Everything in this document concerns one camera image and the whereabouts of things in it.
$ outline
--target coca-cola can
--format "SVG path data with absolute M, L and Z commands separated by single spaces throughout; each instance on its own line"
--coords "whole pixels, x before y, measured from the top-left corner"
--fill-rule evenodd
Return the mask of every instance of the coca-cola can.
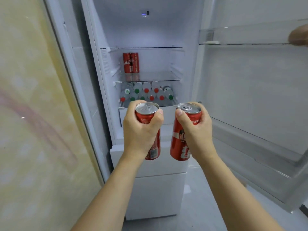
M 133 73 L 139 73 L 139 55 L 138 53 L 131 53 Z
M 199 123 L 201 118 L 201 108 L 199 106 L 191 103 L 181 103 L 178 104 L 176 109 L 183 110 L 194 125 Z M 174 118 L 170 155 L 178 161 L 185 161 L 190 157 L 185 132 L 176 117 Z
M 144 102 L 138 104 L 135 108 L 135 114 L 137 120 L 143 124 L 149 124 L 154 114 L 159 109 L 159 105 L 152 102 Z M 154 160 L 160 156 L 160 129 L 157 132 L 155 141 L 148 151 L 147 156 L 145 157 L 146 160 Z
M 132 65 L 132 56 L 130 53 L 123 53 L 123 62 L 124 62 L 124 72 L 132 73 L 133 65 Z

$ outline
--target clear bottle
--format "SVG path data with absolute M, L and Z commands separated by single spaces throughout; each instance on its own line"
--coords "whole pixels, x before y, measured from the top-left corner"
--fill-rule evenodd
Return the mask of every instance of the clear bottle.
M 141 91 L 138 93 L 138 96 L 139 96 L 139 99 L 140 99 L 140 100 L 146 100 L 146 98 L 148 98 L 148 94 L 145 93 L 143 90 L 141 90 Z
M 139 93 L 140 91 L 142 91 L 142 82 L 136 82 L 134 85 L 134 91 L 135 93 Z
M 150 90 L 150 91 L 148 92 L 148 98 L 149 98 L 149 100 L 150 100 L 150 101 L 153 101 L 153 100 L 155 99 L 155 97 L 156 97 L 156 93 L 155 93 L 153 90 Z
M 160 99 L 160 100 L 164 100 L 165 99 L 165 93 L 164 90 L 162 88 L 159 89 L 158 93 L 156 93 L 156 96 Z
M 120 94 L 120 101 L 121 102 L 124 102 L 124 101 L 126 101 L 126 100 L 128 100 L 129 99 L 129 94 L 126 94 L 125 93 L 125 90 L 122 90 L 121 91 L 121 94 Z
M 151 83 L 150 82 L 144 82 L 142 85 L 142 89 L 145 93 L 148 93 L 151 90 Z
M 130 98 L 131 101 L 138 100 L 138 94 L 136 94 L 135 92 L 132 91 L 129 94 L 129 98 Z
M 173 94 L 171 87 L 164 86 L 163 90 L 164 90 L 164 93 L 165 93 L 165 97 L 169 100 L 173 100 L 174 94 Z
M 159 92 L 159 89 L 160 89 L 159 82 L 153 81 L 151 87 L 152 87 L 152 90 L 153 90 L 155 93 L 158 93 L 158 92 Z
M 126 94 L 129 94 L 129 93 L 133 92 L 133 90 L 134 90 L 134 83 L 133 82 L 125 83 L 125 85 L 124 85 L 124 92 Z

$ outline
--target tile floor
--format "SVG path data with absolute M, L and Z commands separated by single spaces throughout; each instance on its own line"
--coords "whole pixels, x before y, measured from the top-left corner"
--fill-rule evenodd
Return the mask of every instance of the tile floor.
M 286 231 L 308 230 L 308 218 L 299 210 L 290 214 L 256 190 L 248 190 Z M 123 231 L 226 231 L 203 171 L 192 158 L 187 170 L 179 215 L 138 221 L 125 221 Z

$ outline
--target can lid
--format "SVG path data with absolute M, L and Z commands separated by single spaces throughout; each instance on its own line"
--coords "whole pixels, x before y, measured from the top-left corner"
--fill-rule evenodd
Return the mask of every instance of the can lid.
M 153 102 L 145 102 L 138 104 L 135 108 L 137 113 L 140 114 L 152 114 L 159 109 L 159 105 Z
M 195 104 L 191 103 L 180 103 L 177 105 L 177 109 L 181 109 L 186 113 L 199 113 L 201 108 Z

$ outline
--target barcode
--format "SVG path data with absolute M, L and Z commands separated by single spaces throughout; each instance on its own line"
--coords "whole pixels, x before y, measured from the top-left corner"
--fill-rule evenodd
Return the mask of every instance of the barcode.
M 158 148 L 151 149 L 150 150 L 150 156 L 151 156 L 151 159 L 158 157 Z

